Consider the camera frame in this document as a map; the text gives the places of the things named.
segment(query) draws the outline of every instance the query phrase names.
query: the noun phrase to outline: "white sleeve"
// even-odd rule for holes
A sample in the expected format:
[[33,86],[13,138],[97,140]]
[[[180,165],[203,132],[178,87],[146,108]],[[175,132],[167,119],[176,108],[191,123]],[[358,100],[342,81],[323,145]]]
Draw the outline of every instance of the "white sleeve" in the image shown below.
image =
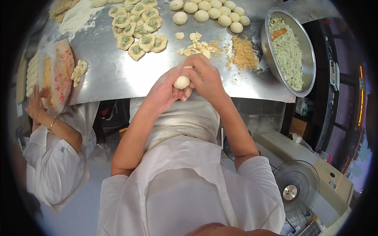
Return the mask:
[[79,183],[85,161],[80,159],[73,147],[61,139],[46,153],[48,160],[43,164],[38,188],[51,204],[61,203]]
[[108,220],[112,221],[121,197],[122,190],[125,186],[128,176],[118,174],[103,180],[100,194],[100,210],[97,221],[97,235],[109,235],[105,229]]
[[268,158],[257,156],[248,159],[239,167],[237,173],[252,180],[262,191],[277,202],[277,207],[261,228],[280,233],[282,226],[285,223],[284,203],[282,202],[281,194]]

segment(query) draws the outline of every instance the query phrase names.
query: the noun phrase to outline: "metal bowl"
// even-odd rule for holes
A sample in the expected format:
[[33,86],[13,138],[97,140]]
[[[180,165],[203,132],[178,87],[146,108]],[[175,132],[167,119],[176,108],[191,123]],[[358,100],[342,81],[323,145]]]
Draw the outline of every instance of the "metal bowl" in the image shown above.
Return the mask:
[[[303,87],[301,91],[295,91],[289,83],[285,80],[284,75],[278,65],[276,55],[273,50],[272,40],[270,39],[269,23],[272,17],[278,17],[285,21],[293,30],[294,35],[298,38],[299,47],[302,50],[302,72],[303,72]],[[316,61],[314,48],[312,47],[310,38],[308,37],[305,29],[299,21],[290,15],[287,11],[273,8],[268,11],[265,18],[265,25],[261,29],[261,47],[265,56],[265,60],[269,65],[273,75],[282,83],[286,88],[297,97],[305,97],[310,92],[315,82],[316,75]]]

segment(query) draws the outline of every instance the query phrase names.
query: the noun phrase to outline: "stainless steel table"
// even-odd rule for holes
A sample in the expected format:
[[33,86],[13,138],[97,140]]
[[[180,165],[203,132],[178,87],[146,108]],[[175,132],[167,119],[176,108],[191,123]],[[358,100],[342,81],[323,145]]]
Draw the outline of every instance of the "stainless steel table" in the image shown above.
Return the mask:
[[[158,0],[161,9],[159,13],[163,18],[162,27],[154,34],[164,35],[168,38],[167,48],[160,53],[149,52],[138,62],[133,61],[127,51],[117,49],[116,38],[112,33],[112,20],[108,16],[111,5],[97,12],[92,18],[95,27],[86,31],[77,32],[70,41],[75,61],[86,60],[89,68],[82,77],[79,86],[72,89],[69,105],[146,96],[155,81],[170,68],[183,63],[185,56],[176,54],[177,49],[186,48],[191,44],[189,34],[198,31],[203,36],[200,41],[214,40],[219,46],[232,45],[231,37],[236,35],[228,28],[222,27],[216,20],[197,22],[194,14],[188,14],[188,21],[183,25],[176,25],[172,21],[177,11],[169,9],[168,0]],[[251,24],[244,27],[238,36],[246,35],[253,42],[253,49],[258,51],[265,69],[241,71],[235,65],[229,71],[225,67],[227,59],[223,53],[221,58],[212,56],[212,63],[219,69],[226,92],[231,97],[275,100],[281,102],[295,102],[295,97],[281,84],[264,66],[264,58],[260,48],[260,31],[265,15],[271,7],[280,7],[291,12],[301,23],[311,20],[334,16],[337,11],[332,9],[331,3],[326,0],[301,1],[274,1],[274,0],[235,0],[237,6],[243,7],[251,19]],[[47,21],[43,31],[40,45],[46,40],[60,40],[69,35],[59,34],[58,24]],[[176,32],[184,32],[185,38],[177,40]]]

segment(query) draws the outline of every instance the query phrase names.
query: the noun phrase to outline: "gold bracelet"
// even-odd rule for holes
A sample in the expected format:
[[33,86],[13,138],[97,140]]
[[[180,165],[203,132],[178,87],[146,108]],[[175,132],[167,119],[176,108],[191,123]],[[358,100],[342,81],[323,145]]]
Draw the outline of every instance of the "gold bracelet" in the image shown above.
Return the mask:
[[55,117],[54,120],[53,120],[53,122],[52,122],[51,125],[50,125],[50,129],[49,129],[49,130],[50,130],[51,132],[52,132],[53,125],[54,125],[56,119],[58,119],[58,117]]

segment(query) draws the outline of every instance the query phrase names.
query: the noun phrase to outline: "electric fan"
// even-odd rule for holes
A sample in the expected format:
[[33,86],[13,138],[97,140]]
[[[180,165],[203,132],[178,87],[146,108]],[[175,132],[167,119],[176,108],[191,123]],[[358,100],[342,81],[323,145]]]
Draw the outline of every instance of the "electric fan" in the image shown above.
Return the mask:
[[315,168],[308,162],[293,160],[280,165],[273,174],[281,193],[286,222],[293,223],[307,216],[320,190]]

